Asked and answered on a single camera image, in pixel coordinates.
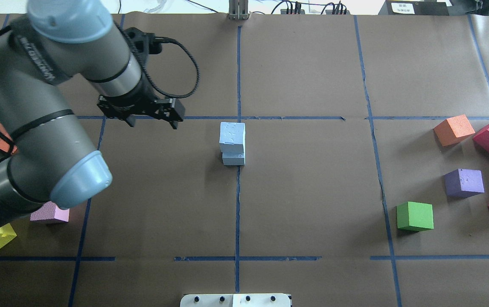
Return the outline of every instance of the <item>black device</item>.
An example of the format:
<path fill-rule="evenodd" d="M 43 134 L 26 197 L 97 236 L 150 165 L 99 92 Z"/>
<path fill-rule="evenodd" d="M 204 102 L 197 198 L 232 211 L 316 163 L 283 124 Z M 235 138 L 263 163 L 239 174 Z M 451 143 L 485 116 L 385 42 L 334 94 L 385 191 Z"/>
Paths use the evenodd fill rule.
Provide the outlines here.
<path fill-rule="evenodd" d="M 415 2 L 387 0 L 378 15 L 435 15 L 449 16 L 445 2 Z"/>

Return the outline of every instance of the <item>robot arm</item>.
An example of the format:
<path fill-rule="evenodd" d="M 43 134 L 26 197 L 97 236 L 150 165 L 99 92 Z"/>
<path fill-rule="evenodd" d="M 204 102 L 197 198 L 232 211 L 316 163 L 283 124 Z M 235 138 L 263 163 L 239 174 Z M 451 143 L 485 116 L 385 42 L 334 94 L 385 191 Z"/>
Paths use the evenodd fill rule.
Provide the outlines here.
<path fill-rule="evenodd" d="M 140 32 L 137 50 L 130 37 L 138 30 L 122 31 L 99 0 L 30 0 L 27 11 L 0 31 L 0 122 L 19 148 L 0 161 L 0 227 L 48 200 L 72 208 L 112 181 L 56 85 L 82 74 L 100 93 L 98 106 L 107 117 L 134 126 L 133 114 L 145 114 L 174 129 L 185 111 L 178 98 L 198 85 L 182 96 L 159 91 L 144 68 L 144 53 L 175 41 Z"/>

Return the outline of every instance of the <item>light blue block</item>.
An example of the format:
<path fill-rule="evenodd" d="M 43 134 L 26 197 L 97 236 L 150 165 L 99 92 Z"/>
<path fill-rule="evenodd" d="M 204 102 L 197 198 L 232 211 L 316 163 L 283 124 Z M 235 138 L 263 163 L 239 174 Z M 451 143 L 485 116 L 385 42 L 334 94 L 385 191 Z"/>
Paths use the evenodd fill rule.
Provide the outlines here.
<path fill-rule="evenodd" d="M 245 123 L 220 123 L 220 151 L 233 154 L 245 152 Z"/>
<path fill-rule="evenodd" d="M 245 165 L 244 152 L 222 152 L 221 159 L 224 161 L 224 165 Z"/>

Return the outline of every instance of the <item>metal bracket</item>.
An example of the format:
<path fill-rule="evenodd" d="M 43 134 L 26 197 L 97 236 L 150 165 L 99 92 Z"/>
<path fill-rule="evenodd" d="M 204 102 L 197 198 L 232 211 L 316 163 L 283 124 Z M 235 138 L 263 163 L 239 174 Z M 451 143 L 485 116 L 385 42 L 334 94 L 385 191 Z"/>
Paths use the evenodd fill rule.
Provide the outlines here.
<path fill-rule="evenodd" d="M 229 0 L 229 19 L 246 20 L 250 17 L 248 0 Z"/>
<path fill-rule="evenodd" d="M 283 293 L 184 295 L 180 307 L 292 307 L 292 299 Z"/>

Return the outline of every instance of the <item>table surface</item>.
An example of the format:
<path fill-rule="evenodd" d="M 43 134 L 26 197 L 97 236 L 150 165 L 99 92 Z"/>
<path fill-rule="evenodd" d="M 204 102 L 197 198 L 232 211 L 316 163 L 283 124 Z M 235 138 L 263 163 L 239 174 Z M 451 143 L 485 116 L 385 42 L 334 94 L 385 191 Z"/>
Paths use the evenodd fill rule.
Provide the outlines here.
<path fill-rule="evenodd" d="M 0 306 L 235 292 L 305 307 L 489 305 L 489 154 L 432 131 L 463 113 L 476 131 L 489 123 L 489 17 L 114 19 L 182 42 L 201 85 L 178 130 L 106 120 L 81 76 L 60 86 L 114 182 L 69 223 L 12 222 Z M 175 93 L 195 78 L 172 46 L 148 69 Z M 246 166 L 223 166 L 221 121 L 246 123 Z M 485 193 L 446 197 L 457 168 L 481 170 Z M 433 205 L 434 230 L 396 229 L 407 201 Z"/>

